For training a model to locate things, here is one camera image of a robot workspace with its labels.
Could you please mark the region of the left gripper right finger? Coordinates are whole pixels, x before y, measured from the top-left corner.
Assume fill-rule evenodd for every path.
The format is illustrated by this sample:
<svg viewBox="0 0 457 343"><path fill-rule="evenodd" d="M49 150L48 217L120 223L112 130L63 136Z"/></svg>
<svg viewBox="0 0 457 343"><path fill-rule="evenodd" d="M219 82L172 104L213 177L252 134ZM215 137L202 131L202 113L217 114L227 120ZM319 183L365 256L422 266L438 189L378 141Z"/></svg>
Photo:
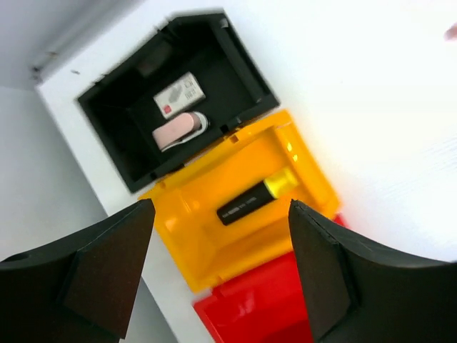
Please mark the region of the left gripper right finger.
<svg viewBox="0 0 457 343"><path fill-rule="evenodd" d="M454 342L456 264L379 244L293 200L288 222L315 342Z"/></svg>

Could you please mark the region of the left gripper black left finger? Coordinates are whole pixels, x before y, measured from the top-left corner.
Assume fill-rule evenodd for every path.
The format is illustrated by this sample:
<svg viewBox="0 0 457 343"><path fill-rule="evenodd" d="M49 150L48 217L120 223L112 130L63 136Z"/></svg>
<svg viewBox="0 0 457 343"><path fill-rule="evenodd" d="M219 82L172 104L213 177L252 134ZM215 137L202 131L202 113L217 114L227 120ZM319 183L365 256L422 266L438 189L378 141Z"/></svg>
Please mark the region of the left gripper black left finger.
<svg viewBox="0 0 457 343"><path fill-rule="evenodd" d="M153 231L152 201L1 261L2 342L126 337Z"/></svg>

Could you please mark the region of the white eraser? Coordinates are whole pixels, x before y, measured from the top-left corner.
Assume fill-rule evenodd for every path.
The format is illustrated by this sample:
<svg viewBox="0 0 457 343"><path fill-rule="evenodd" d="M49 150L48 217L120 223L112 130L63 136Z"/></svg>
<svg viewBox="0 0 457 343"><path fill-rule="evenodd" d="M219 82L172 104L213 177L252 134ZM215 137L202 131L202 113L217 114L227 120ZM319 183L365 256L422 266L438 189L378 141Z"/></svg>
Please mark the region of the white eraser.
<svg viewBox="0 0 457 343"><path fill-rule="evenodd" d="M185 144L202 135L209 128L207 117L197 111L184 112L152 131L152 137L161 151Z"/></svg>

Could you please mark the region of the yellow black highlighter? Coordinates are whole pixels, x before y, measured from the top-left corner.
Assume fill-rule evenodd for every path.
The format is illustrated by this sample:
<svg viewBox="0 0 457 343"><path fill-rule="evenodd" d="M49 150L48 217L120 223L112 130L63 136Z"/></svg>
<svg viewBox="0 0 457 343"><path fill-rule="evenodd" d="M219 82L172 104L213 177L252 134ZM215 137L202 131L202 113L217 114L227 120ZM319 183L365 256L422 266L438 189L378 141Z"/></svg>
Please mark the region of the yellow black highlighter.
<svg viewBox="0 0 457 343"><path fill-rule="evenodd" d="M294 172L288 167L283 168L233 198L217 209L216 214L222 224L228 226L279 199L298 185Z"/></svg>

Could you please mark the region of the white eraser block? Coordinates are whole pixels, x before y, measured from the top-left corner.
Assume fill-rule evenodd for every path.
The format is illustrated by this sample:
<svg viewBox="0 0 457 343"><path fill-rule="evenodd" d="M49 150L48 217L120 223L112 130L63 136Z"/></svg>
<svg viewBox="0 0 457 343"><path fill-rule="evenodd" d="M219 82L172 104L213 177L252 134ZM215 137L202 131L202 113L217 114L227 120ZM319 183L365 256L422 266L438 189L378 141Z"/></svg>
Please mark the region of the white eraser block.
<svg viewBox="0 0 457 343"><path fill-rule="evenodd" d="M184 74L153 97L165 119L170 119L205 98L206 95L199 82L190 72Z"/></svg>

